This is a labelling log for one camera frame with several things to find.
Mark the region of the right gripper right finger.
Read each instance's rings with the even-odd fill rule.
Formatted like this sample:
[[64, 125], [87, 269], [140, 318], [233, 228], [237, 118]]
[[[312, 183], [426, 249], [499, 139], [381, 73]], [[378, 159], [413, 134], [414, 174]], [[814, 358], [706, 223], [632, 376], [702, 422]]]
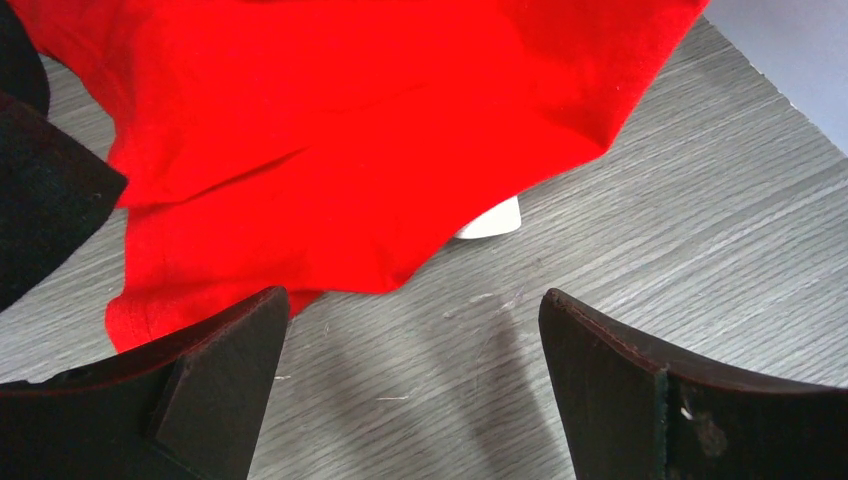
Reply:
[[557, 289], [544, 355], [580, 479], [843, 479], [847, 392], [678, 347]]

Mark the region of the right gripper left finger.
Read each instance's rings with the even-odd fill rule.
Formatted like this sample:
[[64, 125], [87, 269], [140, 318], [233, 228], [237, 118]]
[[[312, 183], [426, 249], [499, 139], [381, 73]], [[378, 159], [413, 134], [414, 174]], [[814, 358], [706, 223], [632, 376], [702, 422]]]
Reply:
[[5, 479], [244, 479], [289, 302], [263, 290], [215, 316], [40, 382], [1, 387]]

